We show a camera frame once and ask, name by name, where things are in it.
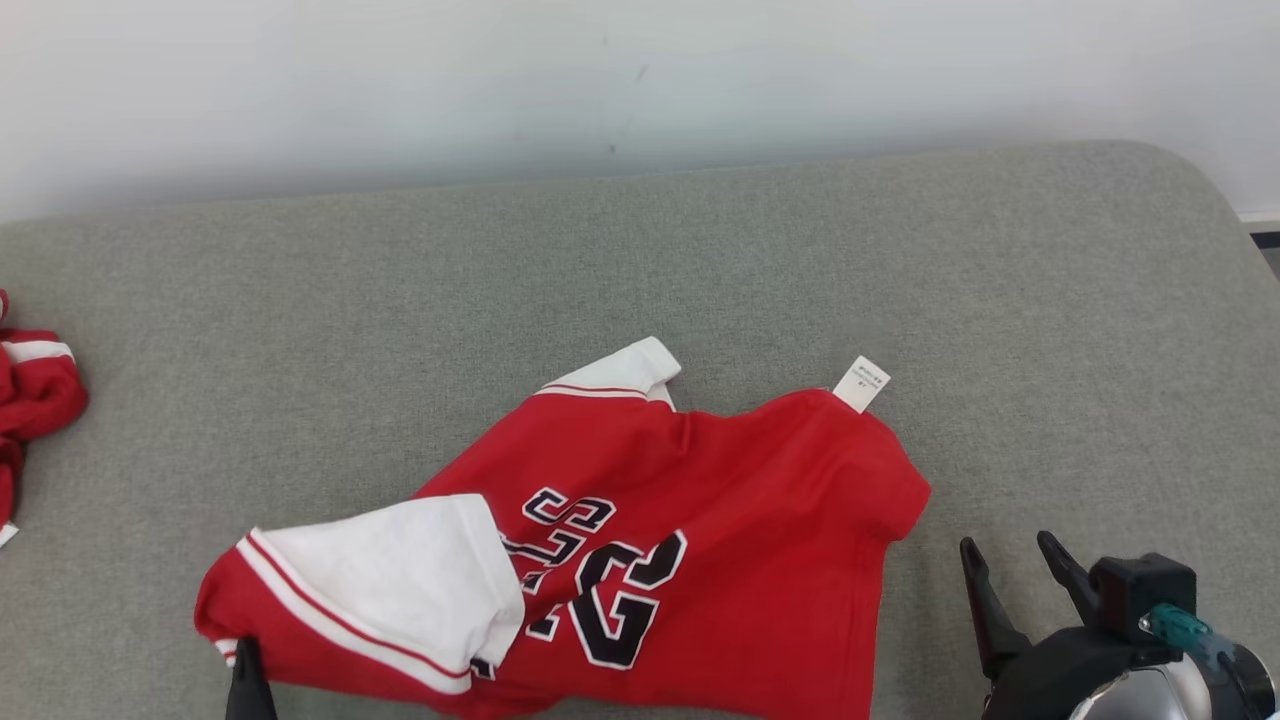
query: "wall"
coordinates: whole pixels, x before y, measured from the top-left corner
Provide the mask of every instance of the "wall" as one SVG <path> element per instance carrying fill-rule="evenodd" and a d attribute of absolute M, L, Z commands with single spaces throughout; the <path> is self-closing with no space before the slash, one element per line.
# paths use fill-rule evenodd
<path fill-rule="evenodd" d="M 1083 137 L 1280 219 L 1276 37 L 1275 0 L 5 0 L 0 220 Z"/>

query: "white label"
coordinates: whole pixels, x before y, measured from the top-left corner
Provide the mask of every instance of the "white label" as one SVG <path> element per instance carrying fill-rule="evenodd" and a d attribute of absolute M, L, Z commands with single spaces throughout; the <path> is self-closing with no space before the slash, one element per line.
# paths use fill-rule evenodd
<path fill-rule="evenodd" d="M 4 543 L 9 542 L 9 539 L 15 534 L 18 534 L 18 525 L 5 523 L 4 527 L 0 528 L 0 547 L 4 547 Z"/>
<path fill-rule="evenodd" d="M 887 384 L 888 373 L 881 370 L 876 363 L 859 355 L 858 360 L 854 361 L 854 366 L 845 373 L 844 378 L 840 378 L 836 389 L 831 392 L 836 393 L 836 397 L 844 400 L 854 410 L 863 413 Z"/>

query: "gray cushion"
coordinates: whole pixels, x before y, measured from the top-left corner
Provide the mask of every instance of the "gray cushion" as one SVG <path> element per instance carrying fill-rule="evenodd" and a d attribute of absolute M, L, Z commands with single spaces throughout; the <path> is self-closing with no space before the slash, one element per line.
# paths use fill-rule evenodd
<path fill-rule="evenodd" d="M 934 495 L 890 553 L 876 716 L 979 712 L 965 534 L 1036 638 L 1073 620 L 1046 528 L 1085 561 L 1189 562 L 1203 616 L 1280 665 L 1280 284 L 1149 146 L 55 219 L 0 229 L 0 287 L 93 393 L 31 447 L 0 550 L 8 719 L 221 717 L 191 626 L 220 552 L 404 498 L 540 383 L 648 334 L 685 364 L 682 407 L 829 386 L 859 354 L 893 375 L 873 410 Z M 282 720 L 424 716 L 276 692 Z"/>

